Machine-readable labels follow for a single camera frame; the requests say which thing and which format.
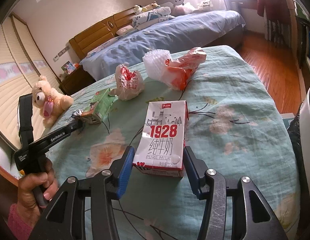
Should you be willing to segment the blue bed cover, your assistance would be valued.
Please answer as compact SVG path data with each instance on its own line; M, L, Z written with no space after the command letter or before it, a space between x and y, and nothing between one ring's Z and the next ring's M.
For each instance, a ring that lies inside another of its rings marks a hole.
M205 47L236 27L245 27L244 18L233 10L214 10L178 16L133 31L105 48L86 56L80 65L95 81L115 73L119 64L141 63L145 53L155 49L170 53Z

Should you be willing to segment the small plush toys on quilt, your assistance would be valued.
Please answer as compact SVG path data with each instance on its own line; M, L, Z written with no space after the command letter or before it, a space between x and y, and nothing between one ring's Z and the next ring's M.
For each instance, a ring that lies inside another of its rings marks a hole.
M156 1L154 1L153 3L150 3L148 5L145 5L145 6L135 5L134 6L134 13L136 15L138 15L138 14L141 14L143 12L147 12L147 11L156 9L158 7L160 7L160 5L158 5L158 3L156 3Z

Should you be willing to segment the dark wooden nightstand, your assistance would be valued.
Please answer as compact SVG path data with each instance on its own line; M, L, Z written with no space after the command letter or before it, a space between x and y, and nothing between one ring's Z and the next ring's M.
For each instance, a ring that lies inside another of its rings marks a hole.
M76 92L93 84L95 79L86 72L80 65L70 75L66 76L59 85L60 90L66 95L73 95Z

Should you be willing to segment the cream teddy bear pink heart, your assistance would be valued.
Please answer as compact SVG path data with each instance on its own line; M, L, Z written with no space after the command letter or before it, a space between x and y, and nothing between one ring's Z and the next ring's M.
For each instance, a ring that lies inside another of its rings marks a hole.
M52 128L57 119L69 109L74 100L71 96L58 92L51 87L47 77L41 75L32 88L32 103L39 109L45 128Z

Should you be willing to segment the green milk carton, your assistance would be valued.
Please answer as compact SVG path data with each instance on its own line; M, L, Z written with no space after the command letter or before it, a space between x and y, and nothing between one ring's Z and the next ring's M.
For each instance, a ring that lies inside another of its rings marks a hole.
M81 113L80 118L88 124L100 124L114 99L115 96L111 94L110 88L97 91Z

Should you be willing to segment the white silver wrapper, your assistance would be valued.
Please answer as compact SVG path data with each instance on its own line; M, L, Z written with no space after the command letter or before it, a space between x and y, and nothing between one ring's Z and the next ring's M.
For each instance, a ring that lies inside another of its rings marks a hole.
M80 119L82 116L83 110L78 109L76 111L73 111L73 113L71 114L71 118L74 120Z

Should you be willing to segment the white round trash bin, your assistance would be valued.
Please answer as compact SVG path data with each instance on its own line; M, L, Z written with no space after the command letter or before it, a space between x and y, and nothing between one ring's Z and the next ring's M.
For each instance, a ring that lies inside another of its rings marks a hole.
M304 163L310 164L310 88L300 108L300 135Z

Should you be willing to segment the wooden headboard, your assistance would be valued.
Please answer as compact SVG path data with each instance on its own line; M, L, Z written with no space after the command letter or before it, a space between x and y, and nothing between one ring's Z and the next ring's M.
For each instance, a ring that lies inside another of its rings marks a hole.
M131 24L134 8L118 12L101 20L69 40L71 48L80 60L99 45L116 36L116 32Z

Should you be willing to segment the red white 1928 milk carton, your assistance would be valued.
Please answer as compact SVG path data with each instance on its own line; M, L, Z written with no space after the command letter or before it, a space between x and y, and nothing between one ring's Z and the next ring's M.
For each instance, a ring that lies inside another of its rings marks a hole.
M133 165L143 174L183 177L187 120L185 100L150 102Z

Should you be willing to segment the teal floral bedsheet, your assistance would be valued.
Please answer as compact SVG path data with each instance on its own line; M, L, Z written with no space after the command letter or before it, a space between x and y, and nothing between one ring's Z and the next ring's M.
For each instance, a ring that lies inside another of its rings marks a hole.
M94 176L138 147L152 101L185 100L189 119L185 143L196 157L227 179L249 176L289 239L300 215L295 154L282 118L265 87L239 54L228 46L206 48L206 61L186 90L173 90L148 78L142 63L131 65L145 82L129 101L114 101L103 122L86 125L48 152L60 183L69 176ZM133 170L124 196L113 203L121 239L196 239L205 203L186 177L151 176Z

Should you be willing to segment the pink white pillow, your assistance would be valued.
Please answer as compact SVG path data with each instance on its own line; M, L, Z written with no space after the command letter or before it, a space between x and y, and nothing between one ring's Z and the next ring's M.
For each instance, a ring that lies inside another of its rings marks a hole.
M117 32L116 32L116 35L118 36L124 36L126 35L127 33L130 33L132 31L135 31L135 28L132 26L132 25L126 25L122 28L120 28Z

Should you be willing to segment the dark red hanging coat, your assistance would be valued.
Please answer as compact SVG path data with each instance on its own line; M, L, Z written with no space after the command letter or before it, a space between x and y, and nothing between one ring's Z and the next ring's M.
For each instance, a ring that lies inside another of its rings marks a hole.
M257 0L257 14L263 17L266 12L268 20L279 20L280 2L281 0Z

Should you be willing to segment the orange white plastic bag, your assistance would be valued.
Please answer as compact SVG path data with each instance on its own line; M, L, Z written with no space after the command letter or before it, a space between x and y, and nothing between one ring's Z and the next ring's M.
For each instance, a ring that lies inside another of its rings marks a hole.
M200 47L191 49L176 60L166 59L162 82L172 89L184 90L188 79L205 60L206 52Z

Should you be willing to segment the small photo frame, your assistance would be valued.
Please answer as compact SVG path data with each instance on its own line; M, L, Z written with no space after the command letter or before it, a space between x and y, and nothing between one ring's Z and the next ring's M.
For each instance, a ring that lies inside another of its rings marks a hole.
M66 62L61 68L67 75L70 75L73 71L76 70L76 67L70 61Z

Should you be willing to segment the white foam net sleeve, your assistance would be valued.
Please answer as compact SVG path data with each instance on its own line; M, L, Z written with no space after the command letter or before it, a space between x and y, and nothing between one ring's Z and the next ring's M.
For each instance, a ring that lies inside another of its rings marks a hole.
M143 56L144 67L148 77L160 81L166 69L165 62L171 58L169 50L155 49L148 51Z

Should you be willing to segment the white red printed plastic bag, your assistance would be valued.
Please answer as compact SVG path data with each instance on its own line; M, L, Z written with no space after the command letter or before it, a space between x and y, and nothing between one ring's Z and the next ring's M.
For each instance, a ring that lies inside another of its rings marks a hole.
M109 92L110 96L117 96L120 100L127 101L137 97L144 91L143 77L137 70L130 71L125 64L120 64L115 70L116 88Z

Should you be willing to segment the blue white folded quilt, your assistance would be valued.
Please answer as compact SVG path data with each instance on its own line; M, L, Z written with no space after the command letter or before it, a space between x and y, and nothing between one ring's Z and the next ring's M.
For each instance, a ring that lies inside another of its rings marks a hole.
M135 15L132 18L132 26L135 29L145 29L156 23L173 20L175 17L171 15L170 7L158 7L147 12Z

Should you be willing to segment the black tv cabinet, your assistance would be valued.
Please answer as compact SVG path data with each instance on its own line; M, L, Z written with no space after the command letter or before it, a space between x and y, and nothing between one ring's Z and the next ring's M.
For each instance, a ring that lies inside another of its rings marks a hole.
M307 63L310 16L297 0L295 0L295 18L297 23L297 61L304 81L310 82L310 70Z

